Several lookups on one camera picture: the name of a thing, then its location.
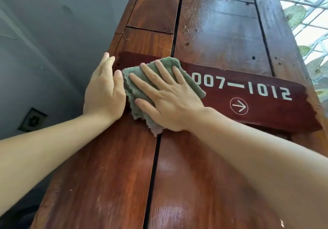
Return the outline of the person's right hand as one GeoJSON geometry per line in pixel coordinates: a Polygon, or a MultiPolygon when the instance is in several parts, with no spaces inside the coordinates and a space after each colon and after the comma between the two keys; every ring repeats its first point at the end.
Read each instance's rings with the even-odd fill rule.
{"type": "MultiPolygon", "coordinates": [[[[155,65],[160,72],[160,78],[169,85],[169,91],[143,91],[153,102],[154,107],[160,111],[159,117],[152,119],[163,128],[178,132],[182,130],[194,131],[201,120],[215,110],[204,107],[201,99],[190,86],[172,85],[174,78],[169,74],[161,61],[156,60],[155,65]]],[[[140,89],[140,79],[130,73],[131,81],[140,89]]]]}

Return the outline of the person's left hand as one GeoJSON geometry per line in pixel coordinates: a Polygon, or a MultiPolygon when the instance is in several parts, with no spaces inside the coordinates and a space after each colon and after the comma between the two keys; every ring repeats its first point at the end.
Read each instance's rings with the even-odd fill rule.
{"type": "Polygon", "coordinates": [[[97,118],[107,125],[113,124],[123,115],[125,103],[113,97],[113,64],[115,57],[103,64],[101,71],[94,70],[85,91],[83,115],[97,118]]]}

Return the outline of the green cleaning cloth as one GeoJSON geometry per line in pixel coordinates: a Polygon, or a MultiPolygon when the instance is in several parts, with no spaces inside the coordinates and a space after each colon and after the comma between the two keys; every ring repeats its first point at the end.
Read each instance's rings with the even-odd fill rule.
{"type": "MultiPolygon", "coordinates": [[[[161,63],[164,65],[166,70],[169,72],[169,74],[174,78],[174,72],[172,70],[173,66],[176,66],[180,72],[182,73],[184,79],[188,83],[188,85],[191,87],[191,89],[197,94],[197,96],[200,99],[203,99],[206,96],[206,92],[203,91],[200,86],[192,79],[192,77],[187,74],[185,70],[182,69],[181,64],[178,59],[173,57],[165,57],[159,59],[161,63]]],[[[129,68],[125,68],[122,70],[122,74],[124,77],[124,89],[126,92],[126,95],[128,97],[129,105],[132,111],[133,118],[135,120],[142,119],[145,120],[146,125],[151,130],[154,136],[157,136],[158,134],[162,133],[163,127],[157,124],[147,113],[143,112],[137,105],[135,104],[135,99],[144,99],[145,101],[149,102],[151,105],[154,106],[154,102],[145,95],[130,79],[129,74],[134,73],[136,76],[138,76],[143,81],[147,82],[149,85],[155,87],[155,85],[147,78],[143,70],[141,69],[140,65],[133,66],[129,68]]]]}

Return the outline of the person's left forearm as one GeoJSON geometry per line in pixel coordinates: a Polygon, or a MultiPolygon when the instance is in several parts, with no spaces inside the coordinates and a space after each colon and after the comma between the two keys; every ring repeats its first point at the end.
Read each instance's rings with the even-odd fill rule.
{"type": "Polygon", "coordinates": [[[86,114],[0,140],[0,216],[118,118],[86,114]]]}

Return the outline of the person's right forearm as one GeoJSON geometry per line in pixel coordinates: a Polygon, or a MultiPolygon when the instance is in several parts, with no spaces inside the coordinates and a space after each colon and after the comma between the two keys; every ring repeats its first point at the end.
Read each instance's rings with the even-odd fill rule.
{"type": "Polygon", "coordinates": [[[293,229],[328,229],[328,157],[198,107],[186,127],[237,169],[293,229]]]}

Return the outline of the dark red wooden direction sign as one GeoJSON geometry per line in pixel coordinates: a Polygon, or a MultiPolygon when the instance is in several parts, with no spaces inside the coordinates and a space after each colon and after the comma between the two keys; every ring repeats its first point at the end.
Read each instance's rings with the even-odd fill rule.
{"type": "Polygon", "coordinates": [[[180,66],[206,93],[203,104],[235,121],[296,134],[322,129],[302,84],[183,61],[180,66]]]}

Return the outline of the brown wooden pillar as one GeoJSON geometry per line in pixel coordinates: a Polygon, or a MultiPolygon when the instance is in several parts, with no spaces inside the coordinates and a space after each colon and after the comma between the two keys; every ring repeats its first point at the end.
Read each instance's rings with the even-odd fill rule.
{"type": "MultiPolygon", "coordinates": [[[[324,116],[279,0],[129,0],[110,44],[306,87],[320,130],[281,134],[328,156],[324,116]]],[[[130,112],[54,174],[34,229],[291,229],[188,132],[155,138],[130,112]]]]}

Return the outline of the square ceiling fixture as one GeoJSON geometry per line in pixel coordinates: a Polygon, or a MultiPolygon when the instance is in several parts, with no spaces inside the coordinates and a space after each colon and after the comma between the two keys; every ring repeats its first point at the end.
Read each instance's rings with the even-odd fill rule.
{"type": "Polygon", "coordinates": [[[47,114],[31,107],[19,125],[18,130],[21,132],[33,132],[39,130],[47,117],[47,114]]]}

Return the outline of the green paper umbrella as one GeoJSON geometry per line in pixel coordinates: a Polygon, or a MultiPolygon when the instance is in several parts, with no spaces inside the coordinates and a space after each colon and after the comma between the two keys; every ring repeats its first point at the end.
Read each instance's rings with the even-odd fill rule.
{"type": "Polygon", "coordinates": [[[297,27],[306,16],[306,8],[302,5],[293,5],[283,10],[287,23],[291,29],[297,27]]]}
{"type": "Polygon", "coordinates": [[[306,64],[306,69],[312,83],[317,83],[323,78],[328,78],[328,61],[322,63],[324,57],[316,58],[306,64]]]}
{"type": "Polygon", "coordinates": [[[300,45],[300,46],[298,46],[298,50],[301,54],[301,57],[305,57],[306,55],[309,54],[311,47],[305,46],[305,45],[300,45]]]}

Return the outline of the window with white frame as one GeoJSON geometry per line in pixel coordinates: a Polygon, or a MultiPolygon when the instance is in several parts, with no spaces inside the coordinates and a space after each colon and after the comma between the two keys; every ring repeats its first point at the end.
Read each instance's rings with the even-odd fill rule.
{"type": "MultiPolygon", "coordinates": [[[[297,46],[311,47],[308,55],[302,57],[305,65],[310,61],[324,57],[328,61],[328,0],[280,0],[282,9],[293,5],[306,8],[306,16],[297,27],[291,29],[297,46]]],[[[328,78],[323,78],[314,85],[320,102],[328,102],[328,78]]]]}

